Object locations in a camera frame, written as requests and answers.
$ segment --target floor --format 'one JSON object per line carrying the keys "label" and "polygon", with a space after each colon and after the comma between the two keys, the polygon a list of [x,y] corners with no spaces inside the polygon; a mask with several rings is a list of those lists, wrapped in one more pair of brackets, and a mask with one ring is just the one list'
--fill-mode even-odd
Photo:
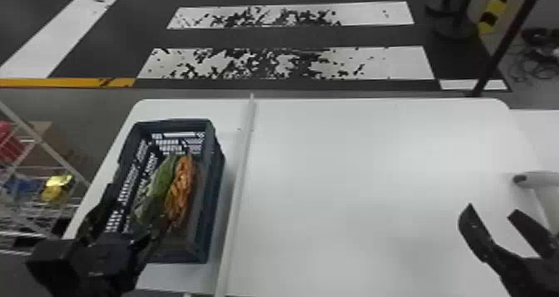
{"label": "floor", "polygon": [[99,87],[471,88],[487,51],[479,37],[463,44],[435,37],[424,2],[73,0],[34,35],[3,30],[29,41],[12,45],[0,84],[79,77]]}
{"label": "floor", "polygon": [[[9,14],[0,17],[0,27],[2,27],[0,82],[6,77],[84,77],[96,80],[101,77],[109,80],[130,78],[131,82],[124,81],[122,86],[132,85],[133,88],[2,89],[0,100],[27,120],[54,121],[60,130],[65,131],[72,146],[87,152],[93,170],[101,164],[129,110],[142,99],[238,98],[247,97],[251,92],[254,92],[257,97],[463,97],[461,90],[443,90],[439,80],[476,78],[480,66],[488,58],[479,39],[457,47],[455,44],[434,38],[431,32],[431,19],[423,14],[423,0],[73,0],[70,6],[75,3],[76,9],[84,12],[79,12],[77,17],[61,12],[71,1],[0,0],[0,13]],[[208,27],[211,23],[202,20],[197,24],[205,28],[184,28],[179,17],[181,12],[177,12],[179,7],[203,7],[203,12],[198,17],[201,19],[208,11],[223,11],[223,9],[215,9],[218,6],[242,7],[243,10],[246,9],[246,5],[256,3],[272,5],[267,10],[271,9],[270,13],[274,13],[278,10],[274,10],[273,5],[387,1],[406,1],[414,24],[393,25],[393,22],[389,22],[385,25],[367,25],[350,22],[346,27],[342,21],[347,22],[348,19],[341,18],[339,19],[341,26],[333,25],[331,20],[329,22],[325,20],[326,23],[320,21],[318,24],[278,27],[275,26],[278,23],[274,23],[274,17],[274,20],[265,21],[271,22],[270,27]],[[344,11],[343,7],[336,7],[339,13]],[[68,17],[63,16],[59,21],[50,21],[52,18],[59,18],[55,17],[58,13],[64,13]],[[68,35],[60,34],[60,31],[66,31],[60,28],[61,24],[64,26],[74,23],[75,28],[69,29]],[[289,52],[285,55],[288,56],[288,60],[296,57],[299,61],[304,61],[305,57],[319,54],[326,55],[327,57],[323,58],[328,59],[332,65],[336,59],[349,63],[350,57],[351,60],[362,58],[352,53],[340,56],[336,52],[334,55],[332,52],[334,47],[353,50],[357,47],[363,52],[376,51],[371,56],[378,55],[385,58],[394,57],[383,50],[385,47],[423,47],[428,59],[427,66],[432,74],[429,74],[428,70],[427,76],[423,73],[414,75],[416,78],[410,78],[408,75],[404,75],[403,78],[398,76],[393,78],[391,76],[397,75],[401,70],[392,70],[395,73],[390,73],[390,68],[386,67],[380,67],[381,72],[371,69],[370,72],[363,72],[363,75],[359,74],[362,70],[353,74],[359,69],[361,63],[358,63],[346,80],[335,78],[328,81],[321,79],[320,76],[318,79],[313,78],[309,70],[318,70],[322,75],[330,72],[329,76],[336,77],[339,71],[337,67],[320,69],[322,67],[320,66],[319,69],[316,67],[309,69],[308,62],[301,62],[300,65],[305,66],[304,72],[298,69],[299,72],[295,72],[289,79],[279,79],[280,76],[273,72],[254,72],[254,69],[250,68],[239,71],[237,68],[237,76],[229,73],[230,78],[217,77],[211,80],[192,78],[191,75],[194,73],[189,73],[188,68],[180,71],[176,69],[181,57],[185,56],[184,53],[178,52],[181,49],[211,47],[253,49],[250,57],[277,54],[277,51],[254,52],[254,49],[287,48]],[[243,57],[247,52],[238,54]],[[164,55],[171,55],[173,58],[164,64],[157,64],[157,59],[162,59]],[[194,53],[191,55],[188,56],[189,60],[192,60]],[[539,81],[531,86],[526,83],[515,83],[506,73],[507,65],[511,60],[510,56],[503,59],[502,74],[497,72],[495,78],[504,77],[507,87],[501,89],[510,88],[512,91],[487,92],[485,96],[499,98],[511,108],[559,109],[557,81]],[[224,59],[221,59],[212,63],[219,66],[223,61]],[[235,59],[230,59],[227,64],[230,61],[236,62]],[[421,61],[416,62],[411,64],[408,70],[413,70],[414,66],[425,68],[426,65]],[[158,67],[165,69],[165,72],[159,72],[156,76],[148,72],[149,69]],[[216,66],[197,67],[211,72],[213,70],[211,67]],[[200,74],[211,77],[211,73],[197,72],[198,77]],[[250,72],[250,78],[243,76],[247,72]],[[30,278],[22,262],[23,259],[20,257],[0,257],[0,288],[6,289],[9,286],[13,296],[47,296],[46,291]],[[131,295],[171,294],[134,292]]]}

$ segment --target yellow black striped barrier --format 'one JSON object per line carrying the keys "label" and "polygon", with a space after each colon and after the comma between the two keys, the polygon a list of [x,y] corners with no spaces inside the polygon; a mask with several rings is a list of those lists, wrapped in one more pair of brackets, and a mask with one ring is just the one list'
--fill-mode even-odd
{"label": "yellow black striped barrier", "polygon": [[132,87],[134,77],[49,77],[49,78],[0,78],[0,88],[9,87],[66,87],[66,88],[117,88]]}
{"label": "yellow black striped barrier", "polygon": [[499,21],[499,17],[505,12],[508,0],[489,0],[482,18],[479,20],[477,29],[480,34],[491,33]]}

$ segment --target worn paint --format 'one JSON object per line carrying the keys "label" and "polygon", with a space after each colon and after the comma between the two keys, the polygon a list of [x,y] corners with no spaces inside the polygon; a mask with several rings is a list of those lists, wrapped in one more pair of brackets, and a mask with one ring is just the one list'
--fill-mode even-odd
{"label": "worn paint", "polygon": [[406,2],[240,7],[181,7],[167,28],[301,27],[413,24]]}
{"label": "worn paint", "polygon": [[156,48],[138,77],[368,80],[432,79],[433,73],[422,47]]}

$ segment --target red item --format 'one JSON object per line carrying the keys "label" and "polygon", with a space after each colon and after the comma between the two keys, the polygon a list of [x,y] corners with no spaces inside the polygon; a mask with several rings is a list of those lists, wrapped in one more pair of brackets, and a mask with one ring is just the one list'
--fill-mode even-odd
{"label": "red item", "polygon": [[8,122],[0,121],[0,161],[14,162],[22,153],[25,146],[12,134],[12,127]]}

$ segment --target yellow item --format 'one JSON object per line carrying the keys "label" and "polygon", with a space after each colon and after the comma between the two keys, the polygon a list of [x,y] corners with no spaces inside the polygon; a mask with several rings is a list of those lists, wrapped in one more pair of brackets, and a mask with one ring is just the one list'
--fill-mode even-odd
{"label": "yellow item", "polygon": [[64,186],[72,180],[72,175],[65,175],[65,176],[51,176],[47,183],[46,187],[53,187],[53,186]]}
{"label": "yellow item", "polygon": [[42,191],[41,200],[45,202],[53,202],[58,199],[62,194],[62,188],[60,186],[47,187]]}

